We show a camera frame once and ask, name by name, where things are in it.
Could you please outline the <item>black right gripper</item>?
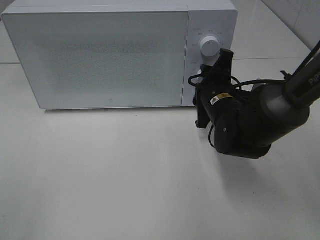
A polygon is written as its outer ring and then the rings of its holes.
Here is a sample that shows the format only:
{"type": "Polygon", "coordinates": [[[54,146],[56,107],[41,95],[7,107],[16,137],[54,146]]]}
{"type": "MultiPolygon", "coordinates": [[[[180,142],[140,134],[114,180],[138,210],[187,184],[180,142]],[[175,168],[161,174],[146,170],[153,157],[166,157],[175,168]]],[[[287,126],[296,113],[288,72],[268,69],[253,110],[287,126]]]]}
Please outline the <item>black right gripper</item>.
{"type": "Polygon", "coordinates": [[[192,76],[192,79],[201,79],[200,82],[192,82],[192,86],[195,87],[192,103],[197,110],[195,125],[199,129],[206,129],[211,120],[202,102],[197,100],[198,91],[210,87],[215,89],[216,87],[231,86],[232,80],[235,80],[235,77],[232,76],[233,57],[234,53],[231,50],[221,48],[219,58],[213,66],[202,64],[199,73],[192,76]]]}

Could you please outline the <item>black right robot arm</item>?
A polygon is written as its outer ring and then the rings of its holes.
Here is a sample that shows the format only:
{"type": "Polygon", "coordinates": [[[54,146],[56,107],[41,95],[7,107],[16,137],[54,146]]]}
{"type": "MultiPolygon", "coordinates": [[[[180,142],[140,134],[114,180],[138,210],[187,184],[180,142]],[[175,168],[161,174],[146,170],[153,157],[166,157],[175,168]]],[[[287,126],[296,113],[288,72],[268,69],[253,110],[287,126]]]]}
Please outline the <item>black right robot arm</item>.
{"type": "Polygon", "coordinates": [[[221,49],[212,66],[203,64],[193,104],[199,129],[220,154],[259,159],[272,144],[304,125],[320,97],[320,47],[316,45],[293,74],[283,80],[240,82],[232,75],[233,52],[221,49]]]}

